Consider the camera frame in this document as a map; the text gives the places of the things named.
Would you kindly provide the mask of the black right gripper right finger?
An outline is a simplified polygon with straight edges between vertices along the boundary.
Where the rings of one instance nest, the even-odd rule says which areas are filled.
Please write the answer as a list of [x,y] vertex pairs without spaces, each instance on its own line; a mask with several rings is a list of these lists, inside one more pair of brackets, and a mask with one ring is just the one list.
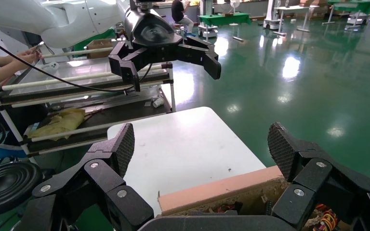
[[353,231],[370,231],[370,178],[333,160],[318,144],[294,137],[279,122],[267,135],[270,154],[289,187],[272,216],[301,229],[318,204]]

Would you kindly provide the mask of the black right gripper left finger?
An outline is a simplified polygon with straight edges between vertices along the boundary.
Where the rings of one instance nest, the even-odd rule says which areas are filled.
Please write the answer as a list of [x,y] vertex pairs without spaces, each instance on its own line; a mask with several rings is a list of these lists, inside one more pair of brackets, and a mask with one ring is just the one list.
[[18,230],[68,231],[93,205],[115,230],[140,229],[154,211],[124,180],[134,147],[131,123],[123,124],[114,138],[93,144],[77,164],[33,189]]

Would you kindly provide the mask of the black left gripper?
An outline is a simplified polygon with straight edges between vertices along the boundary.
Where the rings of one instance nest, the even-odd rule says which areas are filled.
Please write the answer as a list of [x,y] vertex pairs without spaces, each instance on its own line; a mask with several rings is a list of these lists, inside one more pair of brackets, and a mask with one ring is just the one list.
[[108,56],[111,72],[122,77],[125,84],[131,84],[140,92],[138,72],[149,63],[179,60],[203,66],[214,79],[221,77],[222,66],[215,46],[197,37],[183,38],[154,10],[128,10],[124,29],[132,49],[119,41]]

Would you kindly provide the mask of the person's bare hand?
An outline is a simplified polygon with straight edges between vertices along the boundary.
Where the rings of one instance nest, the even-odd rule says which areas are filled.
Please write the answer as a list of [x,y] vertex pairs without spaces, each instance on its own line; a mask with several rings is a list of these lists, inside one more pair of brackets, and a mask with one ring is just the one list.
[[[33,48],[32,48],[32,49],[20,52],[16,56],[26,61],[27,63],[32,64],[34,62],[37,62],[41,58],[42,54],[40,50],[33,51]],[[21,61],[15,58],[13,59],[13,63],[15,63],[15,66],[18,68],[18,70],[23,70],[23,69],[28,68],[28,65],[22,63]]]

